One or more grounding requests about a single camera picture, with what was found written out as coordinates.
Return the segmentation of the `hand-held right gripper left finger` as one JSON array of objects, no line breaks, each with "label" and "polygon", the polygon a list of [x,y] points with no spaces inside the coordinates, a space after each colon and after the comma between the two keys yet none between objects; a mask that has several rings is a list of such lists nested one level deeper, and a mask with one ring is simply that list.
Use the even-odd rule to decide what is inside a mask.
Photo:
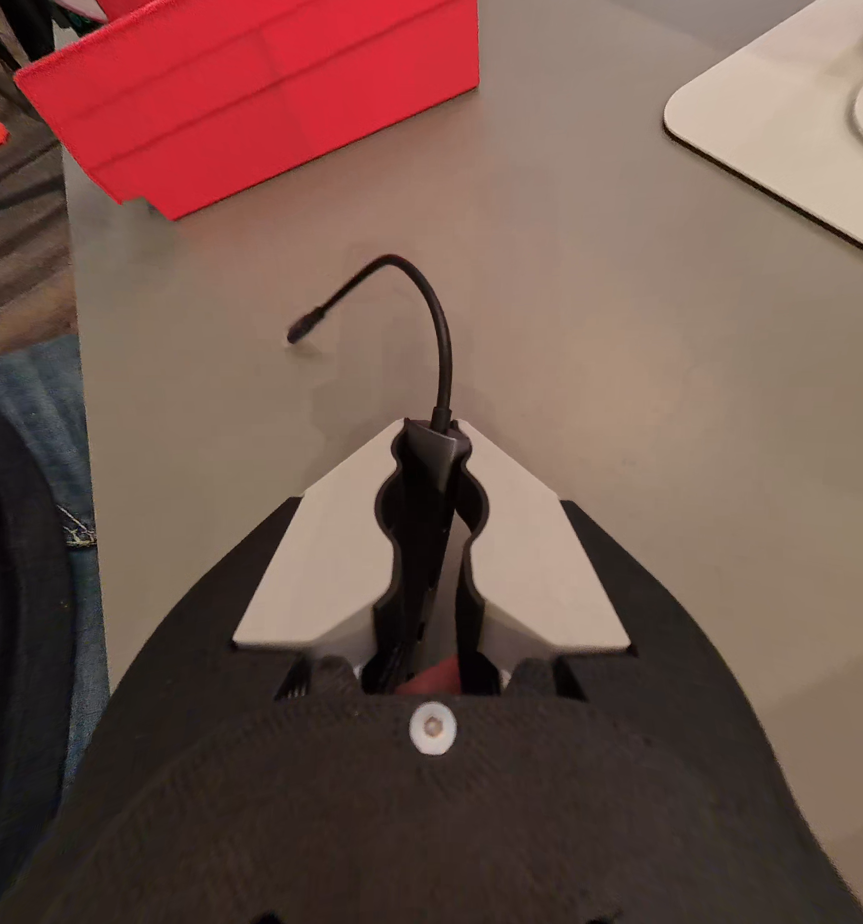
[{"label": "hand-held right gripper left finger", "polygon": [[393,546],[376,501],[397,469],[394,421],[307,488],[233,633],[244,650],[345,658],[360,672],[378,650],[372,611],[390,588]]}]

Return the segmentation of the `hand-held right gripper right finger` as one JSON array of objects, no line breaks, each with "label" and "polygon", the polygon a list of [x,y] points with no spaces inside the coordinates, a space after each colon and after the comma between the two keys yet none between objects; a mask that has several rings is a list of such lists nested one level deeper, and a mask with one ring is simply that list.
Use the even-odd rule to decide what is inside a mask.
[{"label": "hand-held right gripper right finger", "polygon": [[499,679],[525,660],[624,653],[631,639],[558,494],[468,422],[456,513],[469,530],[456,630]]}]

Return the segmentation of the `grey usb hub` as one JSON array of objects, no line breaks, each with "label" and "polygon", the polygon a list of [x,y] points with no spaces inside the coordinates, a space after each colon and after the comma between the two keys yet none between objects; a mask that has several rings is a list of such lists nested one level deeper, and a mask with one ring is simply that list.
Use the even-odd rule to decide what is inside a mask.
[{"label": "grey usb hub", "polygon": [[452,348],[443,308],[425,275],[409,260],[384,254],[370,260],[321,305],[287,330],[298,343],[330,310],[368,277],[386,267],[404,273],[425,300],[432,317],[438,351],[438,385],[429,421],[405,419],[391,443],[394,470],[381,484],[374,502],[381,533],[391,541],[390,587],[372,607],[377,652],[361,672],[368,694],[391,692],[414,676],[418,644],[438,589],[458,494],[459,468],[470,452],[451,417]]}]

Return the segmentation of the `red plastic bin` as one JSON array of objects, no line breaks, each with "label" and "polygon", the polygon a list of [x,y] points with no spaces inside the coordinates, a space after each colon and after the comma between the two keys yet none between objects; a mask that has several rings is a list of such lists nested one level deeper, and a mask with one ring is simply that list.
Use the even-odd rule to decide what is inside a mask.
[{"label": "red plastic bin", "polygon": [[15,83],[114,202],[171,221],[480,81],[475,1],[112,7]]}]

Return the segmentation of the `person's jeans leg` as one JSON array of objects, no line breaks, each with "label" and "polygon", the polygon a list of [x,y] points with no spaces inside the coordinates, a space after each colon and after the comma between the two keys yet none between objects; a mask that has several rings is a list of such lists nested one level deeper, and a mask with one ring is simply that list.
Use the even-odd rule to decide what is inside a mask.
[{"label": "person's jeans leg", "polygon": [[77,334],[0,356],[0,413],[18,431],[50,486],[75,584],[75,680],[64,765],[67,788],[111,695]]}]

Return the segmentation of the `white metal stand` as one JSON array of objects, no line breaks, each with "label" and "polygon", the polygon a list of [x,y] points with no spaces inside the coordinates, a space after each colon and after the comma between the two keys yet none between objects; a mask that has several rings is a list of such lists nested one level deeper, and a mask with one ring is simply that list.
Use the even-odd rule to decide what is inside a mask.
[{"label": "white metal stand", "polygon": [[863,1],[819,1],[669,98],[677,141],[863,248]]}]

